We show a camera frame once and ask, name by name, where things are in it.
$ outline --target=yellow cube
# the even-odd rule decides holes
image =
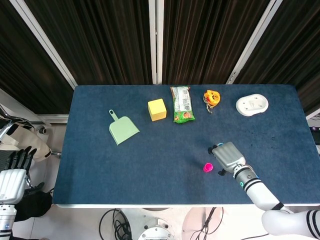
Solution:
[[[152,121],[165,119],[167,116],[167,110],[162,98],[148,101],[148,110]]]

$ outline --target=snack bag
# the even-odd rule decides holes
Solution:
[[[173,97],[173,121],[178,124],[195,120],[191,107],[191,99],[189,95],[189,86],[171,86]]]

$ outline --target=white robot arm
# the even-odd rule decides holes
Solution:
[[[13,152],[0,172],[0,240],[9,240],[17,211],[15,204],[24,196],[27,174],[37,149]]]
[[[246,164],[245,157],[232,142],[214,145],[208,151],[223,167],[219,174],[232,173],[252,202],[266,211],[262,215],[262,224],[269,234],[297,234],[320,239],[320,211],[293,213],[287,209]]]

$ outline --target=pink cup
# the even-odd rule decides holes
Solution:
[[[214,169],[214,166],[211,164],[211,163],[206,163],[205,165],[204,165],[204,167],[203,167],[203,171],[205,172],[205,173],[209,173],[209,172],[211,172],[212,170]]]

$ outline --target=dustpan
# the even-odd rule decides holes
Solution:
[[[140,132],[127,116],[118,118],[112,109],[109,110],[109,113],[114,120],[109,126],[109,131],[117,145]]]

